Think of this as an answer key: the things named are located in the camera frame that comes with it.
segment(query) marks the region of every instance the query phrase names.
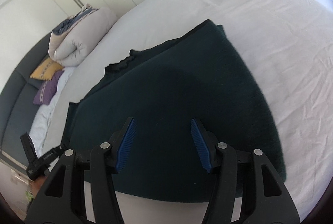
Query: upholstered headboard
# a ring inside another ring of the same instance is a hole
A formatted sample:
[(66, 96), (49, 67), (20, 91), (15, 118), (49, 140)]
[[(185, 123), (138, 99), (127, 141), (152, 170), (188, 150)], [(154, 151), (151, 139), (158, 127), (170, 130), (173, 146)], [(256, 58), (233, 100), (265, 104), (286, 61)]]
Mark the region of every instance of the upholstered headboard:
[(50, 35), (26, 54), (0, 94), (0, 159), (24, 174), (28, 160), (20, 136), (30, 131), (39, 108), (33, 104), (33, 99), (42, 84), (30, 75), (46, 58)]

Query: bed frame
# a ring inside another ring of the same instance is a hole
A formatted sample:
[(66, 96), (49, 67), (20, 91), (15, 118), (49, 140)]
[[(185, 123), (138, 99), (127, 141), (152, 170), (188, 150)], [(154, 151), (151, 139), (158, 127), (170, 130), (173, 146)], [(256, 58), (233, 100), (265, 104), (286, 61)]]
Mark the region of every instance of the bed frame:
[[(29, 76), (47, 55), (49, 38), (50, 34), (46, 35), (29, 51), (0, 94), (0, 161), (22, 174), (26, 174), (28, 161), (20, 146), (20, 135), (30, 131), (38, 110), (38, 106), (32, 104), (33, 96), (41, 85), (40, 81), (32, 80)], [(3, 220), (10, 219), (11, 223), (22, 223), (1, 194), (0, 216)], [(333, 223), (333, 178), (315, 208), (302, 221), (302, 224), (317, 223)]]

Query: decorative pattern on pillow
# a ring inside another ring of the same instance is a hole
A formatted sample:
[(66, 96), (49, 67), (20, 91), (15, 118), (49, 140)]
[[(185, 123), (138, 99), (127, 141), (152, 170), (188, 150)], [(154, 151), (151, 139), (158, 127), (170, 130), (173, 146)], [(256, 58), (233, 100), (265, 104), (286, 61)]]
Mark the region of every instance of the decorative pattern on pillow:
[(35, 105), (40, 106), (50, 104), (52, 97), (57, 92), (58, 81), (62, 74), (63, 71), (57, 71), (50, 81), (47, 80), (41, 85), (34, 98)]
[(50, 81), (56, 71), (62, 70), (64, 67), (53, 61), (51, 58), (44, 60), (37, 69), (31, 74), (30, 78)]

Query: rolled comforter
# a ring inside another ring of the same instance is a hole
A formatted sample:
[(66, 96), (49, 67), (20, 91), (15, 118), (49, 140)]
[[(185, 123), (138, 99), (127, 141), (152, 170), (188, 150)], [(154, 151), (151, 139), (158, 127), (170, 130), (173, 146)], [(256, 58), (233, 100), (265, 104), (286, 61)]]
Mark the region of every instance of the rolled comforter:
[(109, 8), (85, 5), (81, 11), (52, 30), (49, 56), (64, 67), (78, 66), (117, 22)]

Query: white bed sheet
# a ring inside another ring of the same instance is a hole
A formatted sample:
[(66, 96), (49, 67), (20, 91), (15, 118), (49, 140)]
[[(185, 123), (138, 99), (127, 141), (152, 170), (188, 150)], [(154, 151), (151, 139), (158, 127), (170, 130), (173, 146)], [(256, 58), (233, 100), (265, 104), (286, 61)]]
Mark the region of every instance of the white bed sheet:
[[(333, 14), (315, 0), (146, 0), (118, 20), (68, 80), (43, 152), (60, 143), (68, 103), (79, 102), (104, 76), (105, 66), (130, 49), (181, 37), (206, 19), (224, 26), (270, 106), (285, 185), (304, 219), (333, 176)], [(120, 205), (127, 224), (152, 223), (151, 207), (135, 218), (133, 206), (126, 197)], [(164, 214), (172, 206), (164, 202), (155, 223), (201, 223), (199, 205), (179, 204), (179, 221)], [(206, 204), (200, 206), (204, 212)]]
[(38, 157), (41, 157), (43, 155), (42, 151), (43, 151), (44, 141), (47, 136), (47, 131), (49, 129), (49, 125), (52, 120), (54, 108), (56, 107), (61, 92), (64, 89), (68, 79), (72, 75), (75, 68), (76, 67), (65, 67), (63, 69), (64, 73), (59, 78), (56, 94), (52, 97), (49, 105), (41, 105), (39, 107), (35, 115), (34, 121), (32, 122), (29, 136), (31, 137), (32, 142), (34, 143), (34, 147), (36, 149), (36, 154)]

